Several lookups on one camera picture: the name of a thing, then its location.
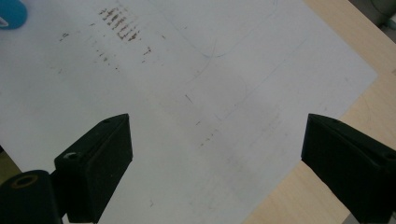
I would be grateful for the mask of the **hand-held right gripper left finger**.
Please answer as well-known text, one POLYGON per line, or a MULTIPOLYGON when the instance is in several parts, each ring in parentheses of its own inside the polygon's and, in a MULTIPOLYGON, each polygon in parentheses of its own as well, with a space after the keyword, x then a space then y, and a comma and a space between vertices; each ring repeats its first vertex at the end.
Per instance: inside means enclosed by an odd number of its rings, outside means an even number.
POLYGON ((127 114, 97 123, 55 160, 71 223, 96 223, 133 160, 127 114))

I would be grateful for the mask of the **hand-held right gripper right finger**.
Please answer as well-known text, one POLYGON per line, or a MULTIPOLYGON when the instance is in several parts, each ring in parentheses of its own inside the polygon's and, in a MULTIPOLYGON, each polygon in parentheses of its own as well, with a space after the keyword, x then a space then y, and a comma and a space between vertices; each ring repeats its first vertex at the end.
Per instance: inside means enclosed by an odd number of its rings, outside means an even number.
POLYGON ((387 223, 396 212, 396 150, 310 114, 301 158, 360 223, 387 223))

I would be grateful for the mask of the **blue plastic bottle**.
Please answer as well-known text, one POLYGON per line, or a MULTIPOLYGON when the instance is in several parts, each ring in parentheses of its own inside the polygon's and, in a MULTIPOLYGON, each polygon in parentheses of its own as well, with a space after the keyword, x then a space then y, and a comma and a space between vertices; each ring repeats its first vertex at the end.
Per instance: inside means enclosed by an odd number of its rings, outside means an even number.
POLYGON ((27 20, 27 8, 21 0, 0 0, 0 29, 15 30, 27 20))

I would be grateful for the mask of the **white table mat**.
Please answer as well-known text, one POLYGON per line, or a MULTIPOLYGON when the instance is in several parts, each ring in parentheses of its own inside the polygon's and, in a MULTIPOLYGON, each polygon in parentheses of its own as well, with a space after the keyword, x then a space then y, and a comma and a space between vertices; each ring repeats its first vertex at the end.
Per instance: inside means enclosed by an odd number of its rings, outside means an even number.
POLYGON ((23 0, 0 31, 0 146, 22 170, 128 114, 100 224, 242 224, 375 71, 303 0, 23 0))

